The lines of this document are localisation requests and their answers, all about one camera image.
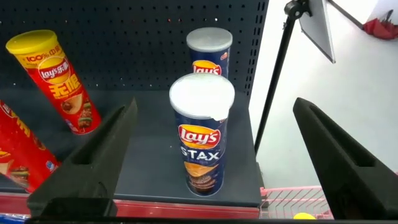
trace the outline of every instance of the chip image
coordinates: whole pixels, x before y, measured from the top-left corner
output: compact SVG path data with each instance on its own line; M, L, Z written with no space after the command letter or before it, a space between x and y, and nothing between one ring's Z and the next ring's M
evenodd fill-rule
M80 93L62 102L62 110L67 114L75 114L80 111L83 104L83 95Z
M207 166L201 166L199 164L194 164L191 162L184 162L185 168L187 169L188 173L192 176L192 177L201 177L207 173L209 173L210 171L212 171L213 169L215 169L217 165L212 166L212 167L207 167Z

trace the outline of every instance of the store shelf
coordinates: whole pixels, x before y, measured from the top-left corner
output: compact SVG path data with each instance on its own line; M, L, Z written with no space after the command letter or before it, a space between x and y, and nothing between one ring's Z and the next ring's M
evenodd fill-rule
M37 90L8 88L0 95L60 160L90 136L73 135ZM138 124L131 136L115 199L239 207L260 204L249 99L245 93L237 92L231 108L224 185L211 197L193 195L186 186L168 91L90 91L90 95L103 116L133 96L137 100ZM0 177L0 192L24 190Z

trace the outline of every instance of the yellow can lid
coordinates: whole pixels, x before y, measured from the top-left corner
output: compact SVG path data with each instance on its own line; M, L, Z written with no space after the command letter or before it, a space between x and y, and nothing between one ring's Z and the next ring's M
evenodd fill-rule
M298 213L296 214L293 219L301 219L301 220L314 220L315 217L308 213Z
M29 54L56 43L57 35L54 31L33 30L11 38L8 40L6 48L12 54Z

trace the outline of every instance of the lay's stax can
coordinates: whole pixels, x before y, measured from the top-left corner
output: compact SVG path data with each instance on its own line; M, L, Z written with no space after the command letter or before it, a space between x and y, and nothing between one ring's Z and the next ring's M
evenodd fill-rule
M193 72L214 73L228 78L232 40L232 34L221 28L205 27L191 31L187 35L187 45L191 49Z
M185 75L170 89L187 185L199 196L213 195L223 185L226 126L234 96L231 82L211 73Z
M87 134L101 117L51 30L33 30L6 44L75 134Z

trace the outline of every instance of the stax text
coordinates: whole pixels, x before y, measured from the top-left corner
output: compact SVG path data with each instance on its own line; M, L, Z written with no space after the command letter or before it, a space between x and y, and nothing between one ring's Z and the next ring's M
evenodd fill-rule
M213 153L208 151L197 151L194 149L185 149L184 147L181 147L181 152L184 156L197 161L212 161L220 159L218 156L220 152Z
M198 133L190 128L195 126L183 124L178 127L181 141L188 147L197 149L211 149L214 148L220 141L221 133L217 130L198 126L201 129L206 130L206 133Z

